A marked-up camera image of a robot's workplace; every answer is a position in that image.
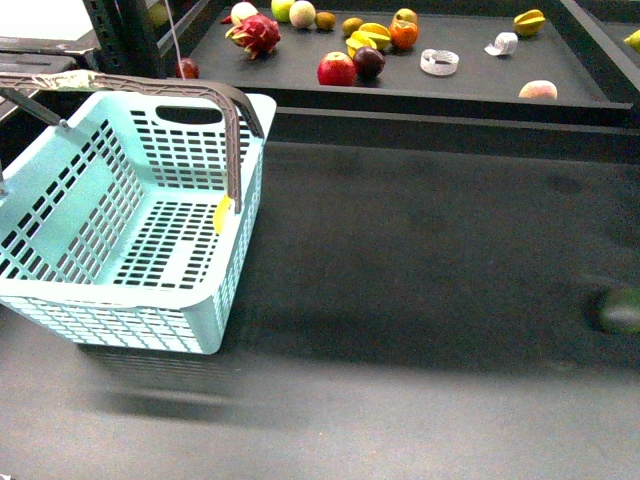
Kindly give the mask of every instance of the shopping basket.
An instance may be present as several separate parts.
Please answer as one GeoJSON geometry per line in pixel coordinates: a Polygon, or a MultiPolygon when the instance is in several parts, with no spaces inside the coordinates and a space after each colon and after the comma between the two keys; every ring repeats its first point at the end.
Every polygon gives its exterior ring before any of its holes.
{"type": "Polygon", "coordinates": [[[95,93],[68,121],[21,97],[55,126],[4,172],[0,303],[76,343],[218,351],[275,102],[204,81],[0,74],[0,94],[24,88],[95,93]]]}

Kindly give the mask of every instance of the basket handle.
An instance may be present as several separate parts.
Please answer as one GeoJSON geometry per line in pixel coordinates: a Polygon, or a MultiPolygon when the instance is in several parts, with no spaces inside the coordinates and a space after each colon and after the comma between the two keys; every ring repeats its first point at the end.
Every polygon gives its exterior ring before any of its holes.
{"type": "Polygon", "coordinates": [[[251,133],[264,138],[260,120],[249,98],[237,88],[229,85],[198,80],[158,80],[124,75],[107,75],[91,70],[70,70],[56,74],[29,75],[24,73],[0,73],[0,93],[6,89],[38,89],[48,91],[125,91],[145,95],[168,95],[174,97],[207,98],[222,111],[225,120],[226,162],[228,195],[234,200],[235,213],[242,210],[242,188],[240,184],[240,122],[236,107],[251,133]]]}

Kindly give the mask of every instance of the toy fruit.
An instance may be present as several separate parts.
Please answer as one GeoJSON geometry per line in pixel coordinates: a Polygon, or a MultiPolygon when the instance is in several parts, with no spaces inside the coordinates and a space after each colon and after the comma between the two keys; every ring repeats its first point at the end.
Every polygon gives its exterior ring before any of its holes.
{"type": "Polygon", "coordinates": [[[356,67],[346,54],[342,52],[327,53],[318,65],[318,82],[320,85],[349,87],[356,79],[356,67]]]}
{"type": "Polygon", "coordinates": [[[296,28],[309,28],[316,19],[316,9],[307,0],[298,0],[291,5],[289,20],[296,28]]]}
{"type": "Polygon", "coordinates": [[[188,57],[183,57],[179,62],[176,62],[176,77],[178,78],[200,78],[200,69],[198,64],[188,57]]]}
{"type": "Polygon", "coordinates": [[[556,86],[548,80],[534,80],[527,83],[520,94],[520,98],[558,98],[558,89],[556,86]]]}
{"type": "Polygon", "coordinates": [[[599,326],[608,333],[640,333],[640,289],[612,289],[600,301],[599,326]]]}
{"type": "Polygon", "coordinates": [[[391,45],[398,50],[407,50],[418,40],[418,25],[406,20],[395,20],[389,27],[391,45]]]}
{"type": "Polygon", "coordinates": [[[377,33],[378,35],[382,35],[384,37],[391,37],[389,29],[379,23],[363,23],[362,25],[360,25],[360,28],[358,28],[358,30],[360,30],[361,32],[377,33]]]}
{"type": "Polygon", "coordinates": [[[149,8],[149,19],[155,28],[161,27],[169,21],[169,11],[164,2],[154,3],[149,8]]]}
{"type": "Polygon", "coordinates": [[[357,17],[347,18],[342,23],[342,33],[345,37],[350,37],[353,32],[358,30],[360,26],[364,23],[364,20],[357,17]]]}
{"type": "Polygon", "coordinates": [[[356,73],[365,80],[376,78],[385,65],[385,58],[372,47],[360,47],[353,56],[356,73]]]}
{"type": "Polygon", "coordinates": [[[640,53],[640,30],[632,33],[624,39],[624,43],[633,48],[636,52],[640,53]]]}
{"type": "Polygon", "coordinates": [[[278,22],[257,13],[229,30],[226,38],[231,38],[233,43],[244,47],[245,52],[251,53],[250,59],[254,60],[262,52],[273,51],[280,41],[280,31],[278,22]]]}
{"type": "Polygon", "coordinates": [[[251,15],[258,13],[256,7],[249,2],[236,3],[231,9],[231,22],[240,25],[240,22],[251,15]]]}
{"type": "Polygon", "coordinates": [[[353,36],[351,36],[347,38],[346,43],[347,43],[347,54],[351,58],[353,58],[353,56],[356,54],[356,51],[361,47],[377,48],[376,42],[369,39],[368,37],[362,37],[361,40],[356,40],[355,38],[353,38],[353,36]]]}
{"type": "Polygon", "coordinates": [[[278,22],[289,23],[289,10],[296,0],[271,0],[271,13],[278,22]]]}
{"type": "Polygon", "coordinates": [[[406,22],[418,23],[418,14],[408,8],[401,8],[393,16],[394,20],[404,20],[406,22]]]}
{"type": "Polygon", "coordinates": [[[364,37],[368,38],[369,40],[373,40],[378,50],[384,50],[387,45],[391,43],[391,35],[380,35],[379,33],[367,32],[364,30],[357,30],[351,35],[351,38],[355,38],[357,40],[364,37]]]}
{"type": "Polygon", "coordinates": [[[540,10],[529,10],[513,19],[513,31],[522,37],[532,37],[542,30],[545,21],[540,10]]]}
{"type": "Polygon", "coordinates": [[[329,12],[320,12],[316,15],[316,27],[318,30],[328,32],[336,26],[336,16],[329,12]]]}

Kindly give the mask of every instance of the dragon fruit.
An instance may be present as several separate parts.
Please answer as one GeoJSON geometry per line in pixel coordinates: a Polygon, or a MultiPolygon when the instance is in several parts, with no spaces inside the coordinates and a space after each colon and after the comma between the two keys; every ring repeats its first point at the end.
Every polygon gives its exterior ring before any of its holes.
{"type": "Polygon", "coordinates": [[[225,37],[244,47],[245,52],[251,53],[250,59],[254,60],[262,52],[271,53],[280,41],[280,31],[278,22],[256,13],[229,30],[225,37]]]}

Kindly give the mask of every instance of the white wall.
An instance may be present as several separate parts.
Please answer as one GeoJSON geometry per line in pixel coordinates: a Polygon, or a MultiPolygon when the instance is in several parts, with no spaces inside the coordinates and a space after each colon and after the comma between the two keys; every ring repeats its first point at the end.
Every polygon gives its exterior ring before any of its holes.
{"type": "Polygon", "coordinates": [[[82,0],[0,3],[0,37],[77,40],[92,29],[82,0]]]}

